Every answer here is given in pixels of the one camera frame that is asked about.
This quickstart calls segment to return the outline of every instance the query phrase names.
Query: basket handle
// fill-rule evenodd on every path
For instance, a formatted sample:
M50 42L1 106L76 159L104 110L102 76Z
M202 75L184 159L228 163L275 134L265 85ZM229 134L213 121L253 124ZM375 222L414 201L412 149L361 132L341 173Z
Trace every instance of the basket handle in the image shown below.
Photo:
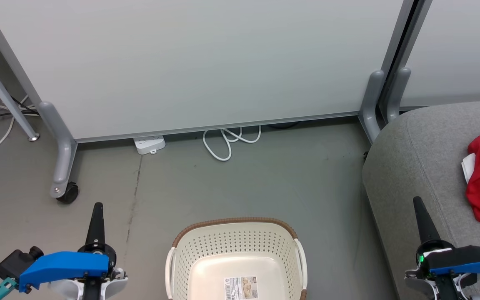
M171 286L171 271L172 271L172 259L173 254L175 253L175 247L170 249L168 252L168 257L166 258L166 270L164 271L164 281L166 282L166 295L168 299L173 299L172 297L172 286Z
M303 275L303 290L307 289L307 258L305 258L305 251L303 250L303 246L298 239L294 239L295 245L297 246L297 250L299 251L299 260L301 262L301 274Z

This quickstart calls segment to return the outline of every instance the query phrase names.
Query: whiteboard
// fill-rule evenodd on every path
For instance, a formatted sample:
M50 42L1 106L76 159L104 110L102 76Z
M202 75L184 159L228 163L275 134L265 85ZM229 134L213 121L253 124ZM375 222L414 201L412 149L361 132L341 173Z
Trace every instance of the whiteboard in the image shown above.
M402 0L0 0L75 139L356 112Z
M480 100L480 1L433 0L406 66L401 106Z

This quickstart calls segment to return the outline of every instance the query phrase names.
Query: gray ottoman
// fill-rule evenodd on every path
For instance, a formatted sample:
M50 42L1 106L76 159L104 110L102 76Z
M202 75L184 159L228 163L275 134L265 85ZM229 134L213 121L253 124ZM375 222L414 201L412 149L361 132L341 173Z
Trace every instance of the gray ottoman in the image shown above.
M480 135L480 102L421 108L402 114L373 143L362 180L401 300L425 299L404 282L419 246L412 205L421 196L440 236L480 245L480 222L465 197L461 161ZM480 294L480 281L466 295Z

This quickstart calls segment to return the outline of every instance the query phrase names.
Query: power strip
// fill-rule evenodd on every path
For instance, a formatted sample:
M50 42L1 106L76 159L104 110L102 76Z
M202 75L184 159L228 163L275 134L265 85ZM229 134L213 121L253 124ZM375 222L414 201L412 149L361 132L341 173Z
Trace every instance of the power strip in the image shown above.
M166 146L166 141L162 135L154 135L152 137L134 138L135 146L139 154L155 154Z

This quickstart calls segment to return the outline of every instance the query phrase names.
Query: laundry basket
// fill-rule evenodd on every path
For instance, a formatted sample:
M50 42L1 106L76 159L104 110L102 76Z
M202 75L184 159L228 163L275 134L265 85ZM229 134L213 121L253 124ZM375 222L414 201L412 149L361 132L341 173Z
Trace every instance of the laundry basket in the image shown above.
M165 281L170 300L305 300L307 262L285 222L221 219L177 235Z

